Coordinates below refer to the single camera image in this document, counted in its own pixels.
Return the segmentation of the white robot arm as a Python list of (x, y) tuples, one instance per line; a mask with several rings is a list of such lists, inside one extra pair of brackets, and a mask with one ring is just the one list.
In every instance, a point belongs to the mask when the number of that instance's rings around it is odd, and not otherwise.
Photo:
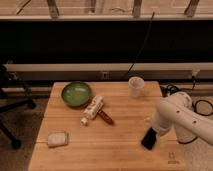
[(196, 114), (191, 107), (192, 99), (185, 92), (162, 98), (151, 118), (152, 129), (163, 136), (170, 131), (172, 124), (177, 124), (213, 146), (213, 120)]

